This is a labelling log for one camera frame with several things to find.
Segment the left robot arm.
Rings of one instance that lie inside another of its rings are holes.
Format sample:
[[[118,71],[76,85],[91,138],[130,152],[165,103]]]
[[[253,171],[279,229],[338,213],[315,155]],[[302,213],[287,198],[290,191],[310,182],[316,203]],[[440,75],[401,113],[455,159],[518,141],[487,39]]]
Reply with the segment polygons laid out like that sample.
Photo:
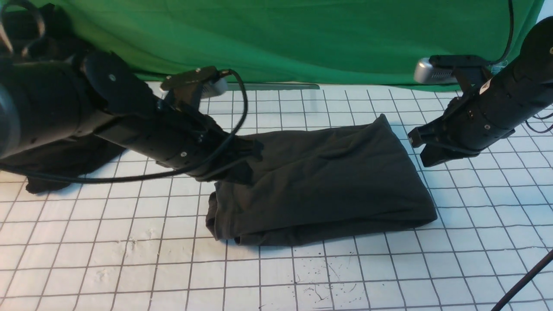
[[[243,112],[231,132],[199,112],[201,100],[216,95],[227,76],[237,79]],[[153,159],[167,168],[154,175],[111,179],[67,178],[3,163],[18,175],[83,184],[120,183],[186,174],[197,181],[251,182],[251,162],[261,161],[263,144],[237,136],[248,112],[241,77],[214,66],[173,74],[160,89],[164,98],[117,55],[102,51],[75,61],[1,65],[1,160],[37,153],[63,140],[94,135]]]

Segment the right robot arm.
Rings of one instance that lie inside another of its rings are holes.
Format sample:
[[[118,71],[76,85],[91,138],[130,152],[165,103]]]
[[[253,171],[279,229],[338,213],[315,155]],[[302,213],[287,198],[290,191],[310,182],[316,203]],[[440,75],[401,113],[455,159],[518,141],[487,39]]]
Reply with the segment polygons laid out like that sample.
[[[418,83],[456,80],[462,90],[440,117],[408,133],[413,148],[423,147],[424,167],[476,157],[552,104],[552,23],[549,16],[535,24],[519,55],[496,74],[476,55],[433,55],[418,62]]]

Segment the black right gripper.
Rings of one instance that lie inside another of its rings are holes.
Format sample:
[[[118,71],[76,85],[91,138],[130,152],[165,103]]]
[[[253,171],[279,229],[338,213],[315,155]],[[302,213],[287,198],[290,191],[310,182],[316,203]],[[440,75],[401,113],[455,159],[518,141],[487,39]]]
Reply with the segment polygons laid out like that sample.
[[[508,65],[497,75],[479,68],[454,69],[463,95],[443,115],[411,130],[412,147],[423,147],[424,167],[476,157],[552,104],[551,65]]]

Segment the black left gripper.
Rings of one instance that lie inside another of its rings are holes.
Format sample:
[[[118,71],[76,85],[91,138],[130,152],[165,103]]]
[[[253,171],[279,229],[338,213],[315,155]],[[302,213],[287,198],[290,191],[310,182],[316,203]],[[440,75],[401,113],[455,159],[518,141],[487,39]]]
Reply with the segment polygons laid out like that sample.
[[[259,141],[231,136],[212,117],[193,108],[163,108],[151,119],[118,117],[97,128],[95,135],[152,158],[162,167],[186,169],[187,175],[201,182],[249,184],[251,164],[263,159]]]

